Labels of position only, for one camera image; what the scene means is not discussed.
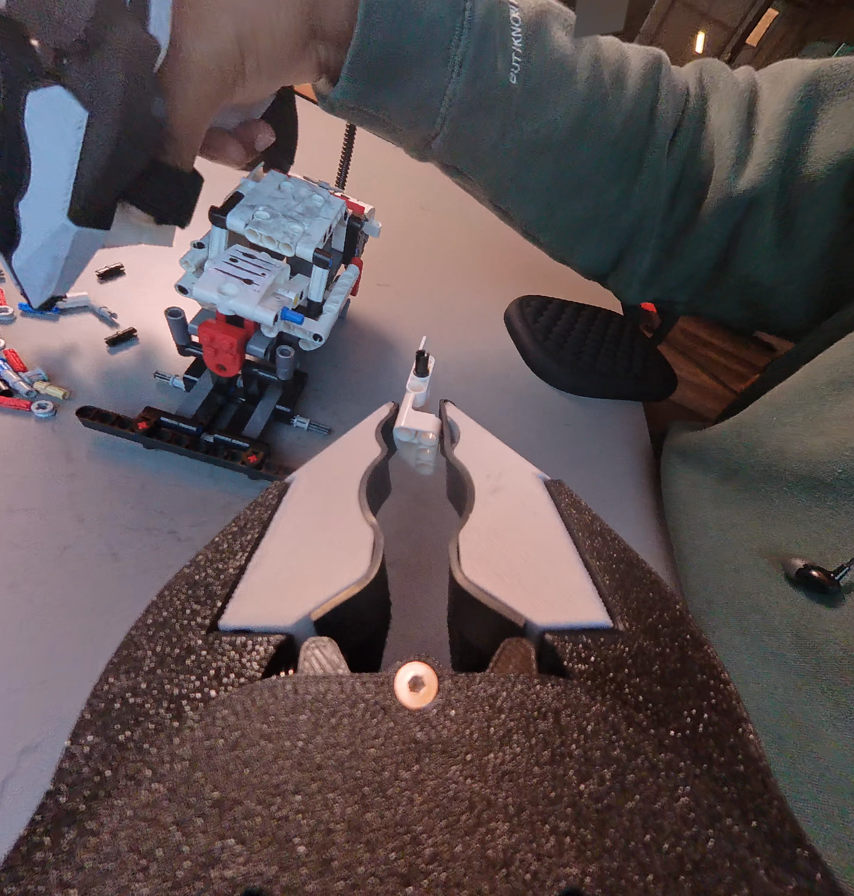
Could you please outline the person's right forearm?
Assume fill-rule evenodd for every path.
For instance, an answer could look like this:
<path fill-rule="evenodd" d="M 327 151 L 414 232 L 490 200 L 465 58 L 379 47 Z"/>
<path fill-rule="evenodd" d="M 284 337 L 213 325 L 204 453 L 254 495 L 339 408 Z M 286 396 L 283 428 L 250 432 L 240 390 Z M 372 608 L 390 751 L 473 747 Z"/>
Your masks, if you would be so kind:
<path fill-rule="evenodd" d="M 556 2 L 361 2 L 318 100 L 625 306 L 795 341 L 854 301 L 854 56 L 674 66 Z"/>

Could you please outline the small white beam part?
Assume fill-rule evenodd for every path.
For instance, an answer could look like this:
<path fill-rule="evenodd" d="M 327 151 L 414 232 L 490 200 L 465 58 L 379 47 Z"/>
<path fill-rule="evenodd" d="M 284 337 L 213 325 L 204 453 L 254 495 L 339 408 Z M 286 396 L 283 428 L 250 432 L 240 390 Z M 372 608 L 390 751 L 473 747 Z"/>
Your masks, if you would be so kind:
<path fill-rule="evenodd" d="M 421 475 L 435 471 L 442 435 L 439 417 L 422 409 L 428 393 L 425 385 L 406 390 L 393 430 L 398 454 Z"/>

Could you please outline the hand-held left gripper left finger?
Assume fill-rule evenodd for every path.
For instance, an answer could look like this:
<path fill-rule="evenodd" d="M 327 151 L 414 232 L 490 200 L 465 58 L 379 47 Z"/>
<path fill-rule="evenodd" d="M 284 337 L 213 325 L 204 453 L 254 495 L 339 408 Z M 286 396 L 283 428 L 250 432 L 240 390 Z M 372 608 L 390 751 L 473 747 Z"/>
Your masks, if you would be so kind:
<path fill-rule="evenodd" d="M 285 480 L 274 517 L 222 612 L 223 632 L 332 638 L 382 658 L 391 619 L 376 512 L 390 491 L 398 411 L 384 404 Z"/>

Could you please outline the grey desk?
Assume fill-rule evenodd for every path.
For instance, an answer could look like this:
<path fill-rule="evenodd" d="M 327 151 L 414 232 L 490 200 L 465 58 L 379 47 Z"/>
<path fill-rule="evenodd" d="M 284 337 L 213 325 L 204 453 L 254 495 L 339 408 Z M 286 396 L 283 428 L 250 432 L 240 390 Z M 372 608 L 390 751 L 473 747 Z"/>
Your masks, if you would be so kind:
<path fill-rule="evenodd" d="M 240 180 L 199 160 L 193 226 L 173 248 L 143 250 L 161 311 L 155 360 L 129 416 L 174 409 L 155 381 L 186 360 L 163 310 L 196 305 L 174 290 L 188 240 Z M 453 400 L 538 469 L 564 480 L 672 586 L 656 464 L 640 405 L 572 397 L 523 364 L 503 324 L 515 297 L 619 305 L 554 263 L 433 166 L 359 131 L 351 194 L 376 206 L 381 236 L 363 282 L 326 345 L 305 356 L 300 413 L 330 437 L 277 425 L 275 454 L 297 466 L 402 397 L 426 336 L 436 357 L 431 407 Z M 51 420 L 0 409 L 0 860 L 49 785 L 64 742 L 103 667 L 149 601 L 266 483 L 84 428 L 65 402 Z"/>

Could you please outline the loose small building parts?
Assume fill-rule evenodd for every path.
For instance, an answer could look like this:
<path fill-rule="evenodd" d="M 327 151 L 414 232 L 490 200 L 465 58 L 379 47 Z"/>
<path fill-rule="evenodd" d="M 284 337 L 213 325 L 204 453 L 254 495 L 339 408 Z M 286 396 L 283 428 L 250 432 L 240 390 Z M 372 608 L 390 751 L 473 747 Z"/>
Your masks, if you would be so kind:
<path fill-rule="evenodd" d="M 150 315 L 161 311 L 147 261 L 143 250 L 104 252 L 71 288 L 87 295 L 87 305 L 57 314 L 25 313 L 14 281 L 0 283 L 14 308 L 14 319 L 0 323 L 1 336 L 29 370 L 43 370 L 71 392 L 68 408 L 136 405 L 155 360 Z"/>

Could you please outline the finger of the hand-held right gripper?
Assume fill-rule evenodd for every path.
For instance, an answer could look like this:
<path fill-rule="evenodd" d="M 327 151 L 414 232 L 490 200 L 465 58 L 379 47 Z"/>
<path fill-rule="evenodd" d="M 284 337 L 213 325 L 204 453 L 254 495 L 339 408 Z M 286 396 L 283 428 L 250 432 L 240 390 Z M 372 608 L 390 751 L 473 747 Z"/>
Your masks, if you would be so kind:
<path fill-rule="evenodd" d="M 34 91 L 26 101 L 29 185 L 18 205 L 21 237 L 9 269 L 23 295 L 68 292 L 103 247 L 173 245 L 174 227 L 156 226 L 127 206 L 116 214 L 116 236 L 68 218 L 88 114 L 67 91 Z"/>

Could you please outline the white brick-built truck model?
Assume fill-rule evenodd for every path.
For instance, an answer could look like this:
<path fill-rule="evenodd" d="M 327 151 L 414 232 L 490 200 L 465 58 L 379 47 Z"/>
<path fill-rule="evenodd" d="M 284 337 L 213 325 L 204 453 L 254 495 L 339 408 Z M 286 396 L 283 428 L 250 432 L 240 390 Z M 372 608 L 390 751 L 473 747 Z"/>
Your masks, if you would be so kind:
<path fill-rule="evenodd" d="M 373 206 L 345 190 L 355 135 L 346 125 L 334 185 L 260 165 L 210 207 L 211 228 L 181 259 L 176 283 L 200 312 L 165 312 L 191 364 L 178 377 L 156 375 L 186 398 L 135 417 L 84 406 L 75 415 L 86 428 L 264 480 L 289 474 L 265 442 L 271 423 L 330 434 L 298 414 L 308 381 L 299 363 L 343 315 L 367 240 L 380 233 Z"/>

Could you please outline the person's right hand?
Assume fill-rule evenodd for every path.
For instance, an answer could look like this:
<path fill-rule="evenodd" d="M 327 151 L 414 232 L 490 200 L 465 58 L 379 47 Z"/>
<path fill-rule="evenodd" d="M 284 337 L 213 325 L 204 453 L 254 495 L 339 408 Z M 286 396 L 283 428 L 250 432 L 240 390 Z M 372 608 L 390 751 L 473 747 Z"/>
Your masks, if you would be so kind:
<path fill-rule="evenodd" d="M 357 19 L 357 1 L 181 1 L 160 69 L 167 130 L 161 160 L 190 171 L 198 156 L 246 168 L 275 141 L 246 120 L 212 124 L 223 107 L 254 106 L 284 86 L 334 83 Z"/>

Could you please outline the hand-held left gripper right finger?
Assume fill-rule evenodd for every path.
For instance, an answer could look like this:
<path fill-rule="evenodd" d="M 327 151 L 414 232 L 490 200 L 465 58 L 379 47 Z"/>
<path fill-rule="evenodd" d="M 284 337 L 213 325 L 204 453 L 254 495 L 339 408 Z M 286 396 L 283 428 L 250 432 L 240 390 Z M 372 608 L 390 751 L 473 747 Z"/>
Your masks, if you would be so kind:
<path fill-rule="evenodd" d="M 440 417 L 446 494 L 459 516 L 449 548 L 451 654 L 611 628 L 547 475 L 451 401 L 441 402 Z"/>

